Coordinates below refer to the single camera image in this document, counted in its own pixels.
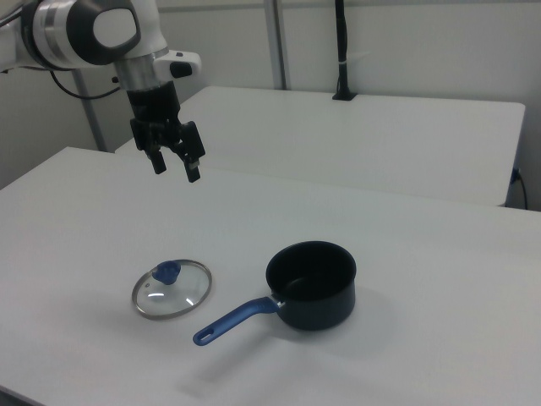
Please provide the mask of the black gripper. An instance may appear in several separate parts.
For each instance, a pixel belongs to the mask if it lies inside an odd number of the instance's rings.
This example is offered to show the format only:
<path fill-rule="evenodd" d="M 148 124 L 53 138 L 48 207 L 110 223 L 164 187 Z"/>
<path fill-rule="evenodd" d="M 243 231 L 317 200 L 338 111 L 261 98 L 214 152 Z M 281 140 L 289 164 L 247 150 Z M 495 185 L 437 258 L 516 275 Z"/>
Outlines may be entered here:
<path fill-rule="evenodd" d="M 130 127 L 136 148 L 150 160 L 156 174 L 167 170 L 161 146 L 183 162 L 190 183 L 200 179 L 199 160 L 205 148 L 195 122 L 179 123 L 180 103 L 172 81 L 142 91 L 127 91 L 134 117 Z"/>

